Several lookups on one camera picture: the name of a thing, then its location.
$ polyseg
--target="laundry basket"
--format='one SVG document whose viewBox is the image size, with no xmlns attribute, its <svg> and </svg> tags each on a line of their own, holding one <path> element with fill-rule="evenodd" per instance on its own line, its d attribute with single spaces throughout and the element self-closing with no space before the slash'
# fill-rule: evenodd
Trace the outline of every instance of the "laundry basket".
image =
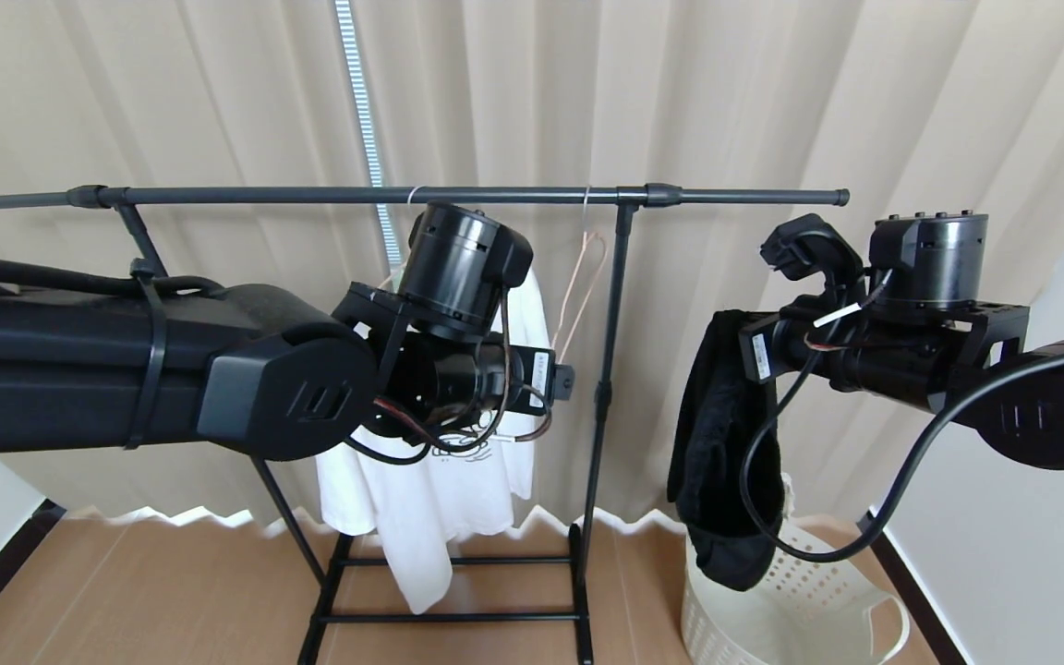
<svg viewBox="0 0 1064 665">
<path fill-rule="evenodd" d="M 801 528 L 782 525 L 782 539 L 807 551 L 831 551 Z M 697 568 L 688 542 L 681 627 L 693 665 L 879 665 L 909 638 L 909 614 L 899 598 L 869 582 L 852 564 L 808 564 L 778 551 L 754 588 L 739 593 Z M 870 614 L 893 602 L 900 637 L 874 653 Z"/>
</svg>

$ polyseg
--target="clothes rack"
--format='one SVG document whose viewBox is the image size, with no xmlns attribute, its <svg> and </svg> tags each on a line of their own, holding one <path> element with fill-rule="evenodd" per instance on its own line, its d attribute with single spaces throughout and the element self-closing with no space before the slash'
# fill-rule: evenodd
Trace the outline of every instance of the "clothes rack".
<svg viewBox="0 0 1064 665">
<path fill-rule="evenodd" d="M 552 205 L 616 206 L 615 248 L 610 270 L 609 304 L 602 367 L 595 388 L 594 440 L 585 487 L 585 508 L 580 525 L 569 527 L 569 554 L 564 556 L 454 556 L 454 565 L 568 564 L 572 577 L 573 603 L 569 610 L 553 612 L 489 612 L 460 614 L 334 614 L 333 605 L 343 572 L 358 565 L 384 565 L 383 559 L 351 559 L 354 535 L 339 535 L 326 570 L 310 547 L 290 504 L 263 459 L 252 459 L 266 492 L 273 500 L 284 525 L 303 554 L 319 584 L 319 594 L 298 656 L 299 665 L 314 665 L 322 633 L 330 624 L 431 624 L 491 621 L 570 621 L 578 639 L 578 662 L 594 664 L 591 611 L 585 589 L 585 571 L 591 550 L 592 523 L 599 488 L 599 468 L 605 438 L 606 417 L 613 400 L 613 352 L 618 332 L 621 290 L 627 273 L 633 216 L 639 207 L 677 206 L 681 203 L 720 205 L 831 205 L 848 203 L 846 189 L 683 189 L 677 185 L 637 186 L 104 186 L 82 185 L 67 193 L 0 195 L 3 207 L 80 206 L 113 207 L 122 218 L 145 261 L 156 277 L 166 268 L 138 213 L 139 205 L 189 205 L 189 203 L 552 203 Z"/>
</svg>

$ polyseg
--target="white label sticker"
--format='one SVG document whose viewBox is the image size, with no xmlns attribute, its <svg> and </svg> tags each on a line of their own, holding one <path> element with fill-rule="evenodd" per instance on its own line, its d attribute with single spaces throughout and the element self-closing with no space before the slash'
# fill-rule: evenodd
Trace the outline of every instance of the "white label sticker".
<svg viewBox="0 0 1064 665">
<path fill-rule="evenodd" d="M 766 353 L 766 337 L 763 335 L 752 336 L 754 346 L 754 365 L 758 366 L 758 380 L 763 382 L 769 379 L 769 356 Z"/>
<path fill-rule="evenodd" d="M 547 395 L 546 386 L 549 383 L 549 354 L 545 352 L 537 352 L 535 356 L 532 356 L 532 387 L 536 390 L 541 390 L 542 395 Z M 544 402 L 541 401 L 541 397 L 530 396 L 529 404 L 532 409 L 541 409 Z"/>
</svg>

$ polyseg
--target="black garment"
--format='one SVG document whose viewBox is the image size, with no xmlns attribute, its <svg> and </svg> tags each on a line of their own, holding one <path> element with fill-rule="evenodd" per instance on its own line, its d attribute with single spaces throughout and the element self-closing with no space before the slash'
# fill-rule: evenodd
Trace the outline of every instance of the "black garment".
<svg viewBox="0 0 1064 665">
<path fill-rule="evenodd" d="M 774 545 L 762 535 L 738 496 L 742 459 L 752 434 L 774 413 L 774 383 L 746 379 L 738 329 L 748 312 L 717 312 L 704 330 L 676 422 L 668 501 L 688 526 L 697 565 L 731 589 L 752 588 L 769 568 Z M 767 434 L 750 468 L 750 496 L 774 529 L 781 525 L 781 459 Z"/>
</svg>

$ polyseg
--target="beige curtain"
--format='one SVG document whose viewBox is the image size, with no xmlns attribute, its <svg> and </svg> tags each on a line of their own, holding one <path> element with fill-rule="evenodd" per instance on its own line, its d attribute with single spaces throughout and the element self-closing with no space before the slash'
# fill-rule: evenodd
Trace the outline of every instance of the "beige curtain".
<svg viewBox="0 0 1064 665">
<path fill-rule="evenodd" d="M 1064 0 L 380 0 L 353 4 L 385 177 L 397 185 L 848 186 L 814 207 L 859 249 L 874 219 L 992 215 L 983 295 L 1031 302 L 1064 248 Z M 329 3 L 0 4 L 0 193 L 132 185 L 366 184 Z M 578 206 L 485 206 L 535 245 L 555 326 Z M 812 207 L 637 215 L 599 504 L 662 501 L 688 363 L 717 309 L 774 309 L 757 256 Z M 415 211 L 396 206 L 402 231 Z M 148 214 L 169 268 L 263 281 L 330 307 L 383 277 L 368 210 Z M 591 223 L 613 238 L 613 211 Z M 117 273 L 119 225 L 0 214 L 0 256 Z M 587 261 L 595 268 L 596 256 Z M 541 443 L 533 500 L 579 513 L 605 275 L 569 362 L 573 401 Z M 782 422 L 801 513 L 881 500 L 921 425 L 866 396 L 808 388 Z M 67 505 L 270 515 L 248 461 L 218 447 L 5 455 Z M 279 468 L 314 509 L 313 464 Z"/>
</svg>

